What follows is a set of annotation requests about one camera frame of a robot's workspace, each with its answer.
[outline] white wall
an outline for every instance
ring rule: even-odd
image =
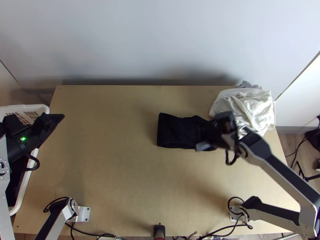
[[[320,56],[276,102],[277,126],[314,126],[320,114]]]
[[[318,0],[2,0],[0,56],[22,83],[191,69],[276,98],[320,49],[319,9]]]
[[[19,89],[18,82],[6,70],[0,62],[0,106],[7,106],[11,104],[18,104],[19,101],[15,99],[15,91]]]

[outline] black garment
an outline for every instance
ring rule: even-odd
[[[222,141],[221,135],[212,125],[212,121],[199,116],[178,118],[160,113],[157,145],[164,148],[196,149],[196,145],[202,142],[219,143]],[[216,150],[210,144],[205,151]]]
[[[306,139],[311,143],[311,145],[320,152],[320,118],[319,119],[319,125],[315,130],[308,131],[304,135]]]

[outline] wooden table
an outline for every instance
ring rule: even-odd
[[[259,196],[265,203],[299,210],[298,203],[259,167],[224,150],[195,152],[156,146],[158,114],[209,119],[218,93],[230,86],[58,86],[51,113],[65,114],[40,148],[14,231],[38,233],[51,200],[72,196],[91,207],[89,222],[76,227],[118,236],[151,236],[161,222],[167,236],[185,236],[234,224],[227,201]],[[276,130],[266,133],[273,153],[285,162]],[[253,222],[234,234],[287,232]],[[69,235],[66,227],[62,234]]]

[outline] white cloth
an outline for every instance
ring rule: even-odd
[[[263,136],[276,125],[275,102],[271,92],[255,88],[235,88],[221,91],[214,101],[210,116],[231,111],[239,129],[239,137],[247,133],[244,127]]]

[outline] black cable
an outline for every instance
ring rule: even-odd
[[[302,139],[302,141],[298,144],[298,146],[299,146],[300,144],[302,144],[305,140],[306,140],[306,137],[304,137],[304,138]],[[290,156],[292,156],[293,154],[296,153],[297,150],[298,150],[298,147],[294,150],[293,153],[291,153],[291,154],[289,154],[289,155],[286,155],[285,157],[290,157]]]
[[[56,202],[56,201],[58,201],[58,200],[61,200],[61,199],[69,199],[69,197],[61,197],[61,198],[57,198],[57,199],[49,202],[48,205],[44,208],[43,212],[48,212],[48,211],[49,211],[49,208],[48,208],[48,207],[49,207],[51,204],[53,204],[54,202]]]
[[[234,225],[220,228],[220,229],[218,229],[218,230],[216,230],[216,231],[214,231],[214,232],[211,232],[211,233],[209,233],[209,234],[207,234],[207,235],[205,235],[205,236],[199,237],[198,240],[202,240],[202,239],[204,239],[204,238],[213,237],[213,236],[216,236],[216,237],[227,237],[227,236],[229,236],[229,235],[231,235],[231,234],[233,233],[233,231],[236,229],[236,227],[246,226],[246,227],[248,227],[249,229],[253,229],[253,227],[252,227],[251,225],[247,224],[247,223],[239,224],[239,225],[238,225],[238,222],[239,222],[239,220],[240,220],[240,218],[241,218],[242,216],[244,216],[243,213],[238,217],[238,219],[237,219],[237,221],[236,221],[236,223],[235,223]],[[232,230],[231,230],[228,234],[225,234],[225,235],[215,235],[215,233],[220,232],[220,231],[222,231],[222,230],[224,230],[224,229],[227,229],[227,228],[232,228]]]
[[[241,214],[243,214],[243,213],[241,213],[241,212],[233,212],[232,210],[231,210],[231,208],[230,208],[230,202],[231,202],[231,200],[232,199],[240,199],[242,202],[244,202],[244,200],[242,199],[242,198],[239,198],[239,197],[232,197],[232,198],[230,198],[229,200],[228,200],[228,209],[229,209],[229,211],[230,212],[232,212],[233,214],[235,214],[235,215],[241,215]]]
[[[34,156],[32,156],[32,155],[30,155],[28,153],[25,153],[24,155],[27,158],[30,158],[30,159],[32,159],[32,160],[34,160],[36,162],[36,166],[34,166],[33,168],[25,168],[25,170],[24,170],[25,172],[34,171],[34,170],[37,170],[40,167],[40,161],[36,157],[34,157]]]
[[[318,124],[318,126],[317,126],[316,129],[319,129],[319,127],[320,127],[320,116],[317,116],[317,118],[318,118],[318,120],[319,120],[319,124]],[[293,158],[293,160],[292,160],[292,162],[291,162],[291,164],[290,164],[290,168],[293,167],[294,161],[295,161],[296,158],[297,158],[297,154],[298,154],[298,149],[299,149],[299,147],[300,147],[301,144],[304,143],[306,140],[307,140],[306,137],[304,137],[304,138],[301,140],[301,142],[298,144],[298,146],[297,146],[297,148],[295,149],[295,151],[294,151],[293,153],[285,156],[285,157],[289,157],[289,156],[292,156],[292,155],[294,154],[294,158]]]
[[[295,153],[294,153],[294,158],[293,158],[293,160],[292,160],[292,162],[291,162],[291,164],[290,164],[290,168],[292,168],[292,166],[293,166],[293,164],[294,164],[294,161],[295,161],[296,158],[297,158],[297,154],[298,154],[298,149],[299,149],[299,147],[300,147],[301,144],[304,143],[306,140],[307,140],[306,137],[304,137],[303,140],[302,140],[302,141],[299,143],[299,145],[297,146],[297,148],[296,148],[296,150],[295,150]]]
[[[232,165],[236,162],[236,160],[239,158],[239,136],[238,136],[238,130],[236,130],[235,138],[234,138],[234,157],[231,162],[229,162],[229,153],[226,149],[226,164]]]
[[[71,236],[72,240],[74,240],[74,237],[73,237],[73,234],[72,234],[73,226],[74,226],[74,222],[71,224],[71,228],[70,228],[70,236]]]
[[[84,231],[81,231],[75,227],[73,227],[72,225],[68,224],[68,223],[65,223],[69,228],[72,228],[72,230],[74,231],[77,231],[81,234],[84,234],[84,235],[88,235],[88,236],[94,236],[94,237],[98,237],[97,239],[101,238],[101,237],[109,237],[109,238],[116,238],[117,236],[116,235],[113,235],[111,233],[103,233],[103,234],[93,234],[93,233],[88,233],[88,232],[84,232]]]

